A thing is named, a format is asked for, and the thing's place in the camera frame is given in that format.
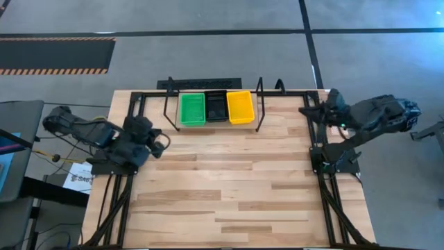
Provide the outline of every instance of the plastic bin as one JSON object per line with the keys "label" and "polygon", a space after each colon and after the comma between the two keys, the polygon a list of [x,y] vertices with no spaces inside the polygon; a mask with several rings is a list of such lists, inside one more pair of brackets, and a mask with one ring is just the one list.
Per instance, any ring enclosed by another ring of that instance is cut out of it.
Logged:
{"label": "plastic bin", "polygon": [[231,124],[247,124],[255,120],[250,91],[228,92],[227,103]]}
{"label": "plastic bin", "polygon": [[227,90],[205,91],[205,116],[207,122],[228,120]]}
{"label": "plastic bin", "polygon": [[205,125],[205,95],[181,94],[180,122],[185,126]]}

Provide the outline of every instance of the table leg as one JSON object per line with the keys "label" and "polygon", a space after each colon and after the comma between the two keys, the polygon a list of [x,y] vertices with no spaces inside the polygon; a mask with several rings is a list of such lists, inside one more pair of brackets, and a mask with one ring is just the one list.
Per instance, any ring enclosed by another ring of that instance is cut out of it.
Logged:
{"label": "table leg", "polygon": [[61,204],[79,207],[86,207],[89,199],[88,194],[45,183],[44,181],[29,177],[23,178],[20,196],[34,197],[37,199],[55,201]]}

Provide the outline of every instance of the black strip on floor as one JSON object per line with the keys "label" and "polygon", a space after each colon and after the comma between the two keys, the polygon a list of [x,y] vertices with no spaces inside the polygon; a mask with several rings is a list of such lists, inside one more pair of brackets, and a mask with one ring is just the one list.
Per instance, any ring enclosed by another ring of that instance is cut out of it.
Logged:
{"label": "black strip on floor", "polygon": [[444,28],[318,28],[313,34],[442,33]]}
{"label": "black strip on floor", "polygon": [[105,74],[115,38],[0,38],[0,75]]}
{"label": "black strip on floor", "polygon": [[0,6],[0,17],[5,12],[6,7],[8,7],[8,4],[11,2],[11,0],[5,0],[3,4]]}
{"label": "black strip on floor", "polygon": [[302,29],[235,29],[201,31],[128,31],[111,33],[25,33],[0,34],[0,38],[102,38],[102,37],[150,37],[184,35],[289,35],[303,34]]}
{"label": "black strip on floor", "polygon": [[[167,90],[169,81],[157,81],[158,90]],[[214,78],[214,79],[191,79],[174,80],[173,90],[204,90],[204,89],[242,89],[241,78]]]}
{"label": "black strip on floor", "polygon": [[321,69],[319,68],[318,56],[314,48],[313,35],[311,35],[310,23],[308,19],[307,7],[304,0],[299,0],[300,13],[302,14],[302,21],[304,22],[305,37],[307,38],[308,53],[310,55],[311,65],[314,71],[314,80],[316,88],[323,89],[324,84],[321,77]]}

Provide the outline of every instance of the gray floor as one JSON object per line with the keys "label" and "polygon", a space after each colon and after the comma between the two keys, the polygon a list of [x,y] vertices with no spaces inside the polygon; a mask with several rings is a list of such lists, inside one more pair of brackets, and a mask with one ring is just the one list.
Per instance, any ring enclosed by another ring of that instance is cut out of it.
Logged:
{"label": "gray floor", "polygon": [[[438,0],[306,0],[306,4],[312,28],[444,26],[444,4]],[[293,0],[12,0],[0,19],[0,33],[302,27],[298,1]],[[325,88],[338,88],[349,103],[379,94],[415,100],[423,112],[417,129],[444,115],[443,41],[444,33],[314,35]],[[116,89],[153,89],[157,80],[168,76],[242,77],[245,88],[263,76],[268,88],[277,78],[287,88],[315,87],[304,35],[120,37],[109,74],[1,76],[0,101],[43,99],[106,106]],[[45,106],[44,115],[52,107]],[[108,109],[73,111],[93,118],[106,115]],[[39,134],[45,135],[42,129]],[[37,148],[61,155],[71,150],[58,140]],[[359,149],[377,241],[393,247],[442,249],[444,212],[438,209],[437,198],[444,197],[444,155],[436,140],[412,142],[408,134],[398,133]],[[27,175],[41,178],[54,170],[33,157]]]}

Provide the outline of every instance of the white paper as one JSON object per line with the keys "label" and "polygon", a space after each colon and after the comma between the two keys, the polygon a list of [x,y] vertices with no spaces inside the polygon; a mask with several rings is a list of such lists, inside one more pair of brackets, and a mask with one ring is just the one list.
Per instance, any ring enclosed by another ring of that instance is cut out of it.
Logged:
{"label": "white paper", "polygon": [[89,194],[92,188],[91,168],[87,162],[73,163],[63,187]]}

